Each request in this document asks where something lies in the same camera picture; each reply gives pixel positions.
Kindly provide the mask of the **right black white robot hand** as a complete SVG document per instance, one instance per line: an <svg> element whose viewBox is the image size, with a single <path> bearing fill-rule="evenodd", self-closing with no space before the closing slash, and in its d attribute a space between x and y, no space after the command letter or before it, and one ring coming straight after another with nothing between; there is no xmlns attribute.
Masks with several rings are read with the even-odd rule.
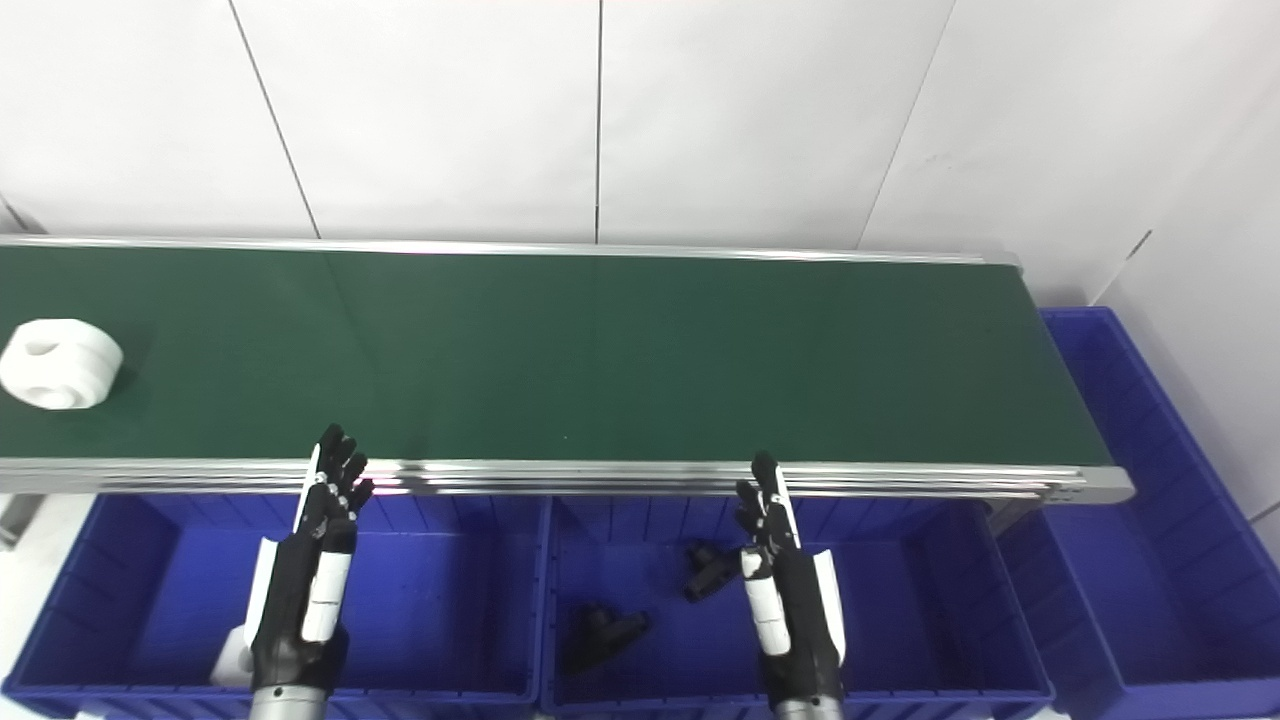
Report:
<svg viewBox="0 0 1280 720"><path fill-rule="evenodd" d="M841 719L844 605L829 551L803 547L781 465L767 451L736 484L739 551L769 708L777 719Z"/></svg>

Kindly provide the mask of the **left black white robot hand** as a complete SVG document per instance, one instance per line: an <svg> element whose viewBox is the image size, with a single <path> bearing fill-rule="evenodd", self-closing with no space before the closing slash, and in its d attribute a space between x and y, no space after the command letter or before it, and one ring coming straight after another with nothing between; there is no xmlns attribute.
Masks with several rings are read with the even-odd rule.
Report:
<svg viewBox="0 0 1280 720"><path fill-rule="evenodd" d="M266 700L325 702L337 687L349 637L340 607L358 542L358 515L375 484L367 457L339 424L312 450L292 532L269 542L270 573L248 624L251 688Z"/></svg>

